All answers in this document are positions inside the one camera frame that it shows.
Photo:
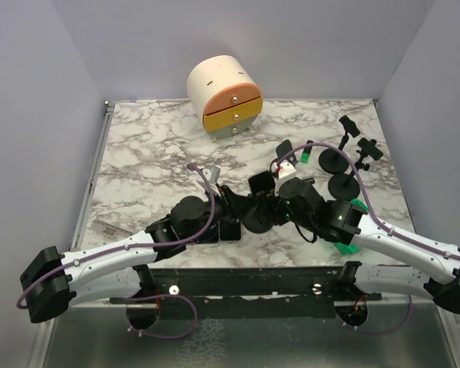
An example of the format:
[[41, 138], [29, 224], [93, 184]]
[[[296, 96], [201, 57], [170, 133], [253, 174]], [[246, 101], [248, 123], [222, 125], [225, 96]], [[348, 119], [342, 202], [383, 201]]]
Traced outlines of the black back phone stand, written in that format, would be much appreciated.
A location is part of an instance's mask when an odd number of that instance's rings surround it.
[[273, 227], [273, 223], [260, 216], [248, 215], [241, 220], [243, 226], [252, 233], [263, 234]]

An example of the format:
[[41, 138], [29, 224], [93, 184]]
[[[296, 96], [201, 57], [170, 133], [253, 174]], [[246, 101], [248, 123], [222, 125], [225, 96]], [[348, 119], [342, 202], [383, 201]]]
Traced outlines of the white-edged back phone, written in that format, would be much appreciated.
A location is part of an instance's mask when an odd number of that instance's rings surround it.
[[248, 178], [248, 184], [253, 196], [260, 192], [273, 192], [275, 188], [274, 177], [269, 171], [259, 172]]

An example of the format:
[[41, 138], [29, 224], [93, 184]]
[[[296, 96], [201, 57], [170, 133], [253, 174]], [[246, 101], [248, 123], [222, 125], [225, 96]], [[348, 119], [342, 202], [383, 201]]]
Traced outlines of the grey-cased phone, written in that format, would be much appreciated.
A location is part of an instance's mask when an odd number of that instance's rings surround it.
[[219, 240], [223, 242], [236, 242], [242, 237], [242, 225], [237, 221], [221, 220], [218, 224]]

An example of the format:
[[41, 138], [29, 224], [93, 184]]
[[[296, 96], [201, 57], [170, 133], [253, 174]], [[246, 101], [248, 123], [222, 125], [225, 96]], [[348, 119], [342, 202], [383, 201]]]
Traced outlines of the black phone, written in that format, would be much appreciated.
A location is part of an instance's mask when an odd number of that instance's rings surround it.
[[214, 225], [204, 232], [197, 240], [198, 244], [215, 244], [219, 241], [219, 226]]

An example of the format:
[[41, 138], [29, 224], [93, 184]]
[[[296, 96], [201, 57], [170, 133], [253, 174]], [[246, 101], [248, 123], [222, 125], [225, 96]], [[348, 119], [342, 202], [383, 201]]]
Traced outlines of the brown round phone stand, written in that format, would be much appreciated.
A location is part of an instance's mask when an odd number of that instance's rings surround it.
[[[281, 142], [275, 149], [275, 152], [276, 152], [276, 155], [277, 155], [277, 158], [278, 159], [281, 159], [283, 158], [284, 156], [286, 156], [290, 151], [293, 150], [293, 146], [291, 144], [291, 141], [290, 140], [284, 140], [283, 142]], [[297, 157], [296, 155], [293, 153], [292, 155], [290, 155], [288, 158], [287, 158], [287, 161], [292, 164], [292, 165], [296, 165], [297, 164]]]

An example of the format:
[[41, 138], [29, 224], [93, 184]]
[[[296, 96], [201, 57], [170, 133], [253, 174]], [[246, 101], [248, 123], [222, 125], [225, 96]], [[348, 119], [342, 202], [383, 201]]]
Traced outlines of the black round-base phone stand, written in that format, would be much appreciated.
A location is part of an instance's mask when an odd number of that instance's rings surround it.
[[[343, 115], [339, 119], [339, 122], [344, 128], [344, 135], [337, 148], [339, 151], [342, 151], [349, 141], [349, 138], [356, 138], [360, 135], [360, 130], [357, 128], [356, 123], [347, 115]], [[319, 155], [318, 163], [323, 171], [332, 175], [344, 173], [349, 166], [347, 161], [333, 149], [324, 150]]]

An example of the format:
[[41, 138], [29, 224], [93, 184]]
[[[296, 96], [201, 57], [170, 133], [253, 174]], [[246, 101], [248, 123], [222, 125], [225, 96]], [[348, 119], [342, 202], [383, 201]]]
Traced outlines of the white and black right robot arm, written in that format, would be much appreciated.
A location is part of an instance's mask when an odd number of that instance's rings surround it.
[[460, 314], [460, 245], [396, 228], [342, 199], [326, 200], [312, 182], [299, 178], [277, 185], [269, 176], [251, 185], [251, 193], [257, 199], [255, 221], [259, 232], [292, 222], [311, 231], [315, 238], [352, 243], [402, 263], [357, 265], [354, 274], [337, 280], [342, 298], [353, 300], [362, 293], [411, 294]]

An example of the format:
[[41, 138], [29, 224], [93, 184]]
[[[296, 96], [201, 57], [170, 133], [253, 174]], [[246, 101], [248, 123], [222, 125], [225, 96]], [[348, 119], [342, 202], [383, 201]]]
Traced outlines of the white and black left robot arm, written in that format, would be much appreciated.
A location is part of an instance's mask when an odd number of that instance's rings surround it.
[[156, 291], [149, 266], [171, 258], [193, 243], [226, 240], [223, 225], [271, 227], [272, 191], [238, 195], [216, 186], [206, 199], [186, 196], [164, 218], [131, 236], [86, 251], [61, 252], [54, 246], [38, 252], [21, 274], [22, 293], [16, 306], [38, 324], [69, 307], [104, 298], [143, 303]]

